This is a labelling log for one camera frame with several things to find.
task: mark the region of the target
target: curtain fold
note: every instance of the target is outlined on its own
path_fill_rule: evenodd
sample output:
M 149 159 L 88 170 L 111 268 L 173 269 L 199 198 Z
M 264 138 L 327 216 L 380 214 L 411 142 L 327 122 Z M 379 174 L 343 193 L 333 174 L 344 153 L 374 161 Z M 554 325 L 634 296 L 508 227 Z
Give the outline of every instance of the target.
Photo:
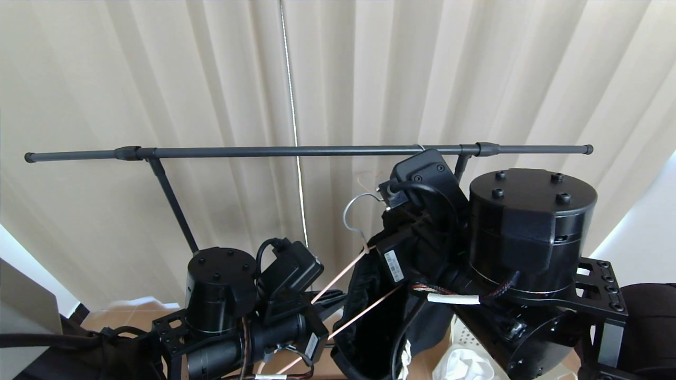
M 182 302 L 189 250 L 146 163 L 24 153 L 591 143 L 472 158 L 461 183 L 515 166 L 589 182 L 588 256 L 676 149 L 674 20 L 671 1 L 0 3 L 0 222 L 92 310 Z M 401 159 L 300 160 L 315 288 L 361 247 L 343 208 Z M 200 247 L 304 240 L 295 158 L 163 163 Z M 369 237 L 383 207 L 359 199 L 348 222 Z

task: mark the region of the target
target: white wall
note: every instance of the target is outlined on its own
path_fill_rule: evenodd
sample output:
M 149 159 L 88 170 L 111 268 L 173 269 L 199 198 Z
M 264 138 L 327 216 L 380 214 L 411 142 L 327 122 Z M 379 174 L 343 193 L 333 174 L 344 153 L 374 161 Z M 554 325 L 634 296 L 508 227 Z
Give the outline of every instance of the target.
M 54 276 L 26 251 L 0 224 L 0 258 L 56 296 L 59 312 L 70 316 L 80 303 Z
M 676 153 L 591 256 L 612 262 L 620 286 L 676 283 L 675 226 Z

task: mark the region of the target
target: cylindrical motor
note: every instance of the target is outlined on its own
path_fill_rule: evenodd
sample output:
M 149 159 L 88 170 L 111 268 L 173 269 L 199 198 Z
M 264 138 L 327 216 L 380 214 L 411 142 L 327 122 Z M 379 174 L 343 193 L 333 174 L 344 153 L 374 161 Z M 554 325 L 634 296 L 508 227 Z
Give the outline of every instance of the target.
M 234 248 L 197 252 L 188 263 L 185 321 L 204 333 L 222 333 L 256 305 L 256 260 Z
M 587 183 L 540 169 L 510 169 L 470 185 L 470 263 L 498 285 L 518 271 L 522 297 L 556 293 L 574 283 L 596 203 Z

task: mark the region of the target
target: bolt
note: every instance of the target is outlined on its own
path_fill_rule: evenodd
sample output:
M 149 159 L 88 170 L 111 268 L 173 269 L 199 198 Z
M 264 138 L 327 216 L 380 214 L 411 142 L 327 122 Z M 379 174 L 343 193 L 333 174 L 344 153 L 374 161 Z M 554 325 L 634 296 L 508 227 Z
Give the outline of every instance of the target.
M 563 174 L 561 173 L 552 174 L 552 183 L 559 182 L 563 182 Z
M 625 311 L 625 307 L 622 306 L 622 304 L 619 304 L 617 302 L 611 302 L 610 307 L 613 308 L 616 312 L 623 312 Z
M 571 195 L 568 193 L 559 193 L 556 194 L 556 203 L 557 204 L 569 204 L 571 202 Z
M 501 188 L 493 189 L 493 198 L 494 199 L 501 199 L 505 196 L 505 191 Z

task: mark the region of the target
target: black fabric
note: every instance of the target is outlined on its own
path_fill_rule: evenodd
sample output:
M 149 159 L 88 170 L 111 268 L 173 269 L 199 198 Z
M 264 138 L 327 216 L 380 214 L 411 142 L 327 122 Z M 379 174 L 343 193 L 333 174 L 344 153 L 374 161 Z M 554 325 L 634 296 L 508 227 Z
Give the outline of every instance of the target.
M 376 235 L 374 245 L 384 233 Z M 388 279 L 376 254 L 365 255 L 355 265 L 347 291 L 343 317 L 334 330 L 344 325 L 366 307 L 391 291 Z M 390 380 L 393 340 L 405 317 L 418 298 L 409 294 L 406 284 L 366 313 L 335 338 L 331 357 L 349 380 Z M 406 331 L 411 354 L 432 348 L 445 336 L 453 313 L 446 305 L 426 304 Z

